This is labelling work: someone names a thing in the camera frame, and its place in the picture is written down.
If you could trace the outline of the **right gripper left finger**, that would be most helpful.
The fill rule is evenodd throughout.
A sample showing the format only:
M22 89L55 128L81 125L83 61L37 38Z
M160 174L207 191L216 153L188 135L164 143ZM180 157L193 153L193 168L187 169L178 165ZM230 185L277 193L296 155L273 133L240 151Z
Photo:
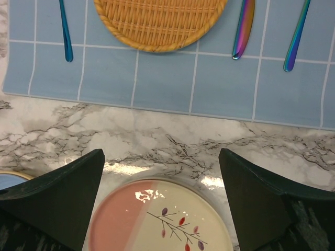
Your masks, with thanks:
M103 150L1 190L1 250L81 250L104 168Z

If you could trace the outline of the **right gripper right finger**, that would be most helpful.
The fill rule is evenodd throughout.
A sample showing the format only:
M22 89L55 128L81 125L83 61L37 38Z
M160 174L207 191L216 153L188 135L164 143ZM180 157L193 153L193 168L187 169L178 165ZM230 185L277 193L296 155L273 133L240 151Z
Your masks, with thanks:
M334 250L334 192L259 167L229 149L221 175L241 250Z

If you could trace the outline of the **orange yellow plate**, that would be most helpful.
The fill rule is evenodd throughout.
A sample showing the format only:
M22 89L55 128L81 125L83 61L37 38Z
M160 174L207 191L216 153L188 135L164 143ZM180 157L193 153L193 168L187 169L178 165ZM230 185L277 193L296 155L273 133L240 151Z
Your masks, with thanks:
M17 176L17 177L24 178L26 180L31 180L31 179L34 178L33 176L30 176L30 175L27 175L27 174L24 174L24 173L20 173L20 172L14 172L14 171L3 171L3 170L1 170L0 174L14 175L14 176Z

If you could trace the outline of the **light blue plate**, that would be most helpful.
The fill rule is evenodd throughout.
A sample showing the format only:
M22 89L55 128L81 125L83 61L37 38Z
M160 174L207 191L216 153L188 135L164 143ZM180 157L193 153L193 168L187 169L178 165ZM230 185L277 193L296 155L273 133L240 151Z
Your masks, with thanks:
M28 179L25 177L17 176L14 174L0 174L0 190L19 185L26 182Z

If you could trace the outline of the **pink and cream plate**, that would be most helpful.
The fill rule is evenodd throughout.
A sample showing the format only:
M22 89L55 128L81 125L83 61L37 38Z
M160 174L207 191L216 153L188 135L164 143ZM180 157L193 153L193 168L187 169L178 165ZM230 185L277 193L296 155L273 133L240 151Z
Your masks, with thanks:
M88 250L233 250L227 227L207 200L164 179L122 185L98 205Z

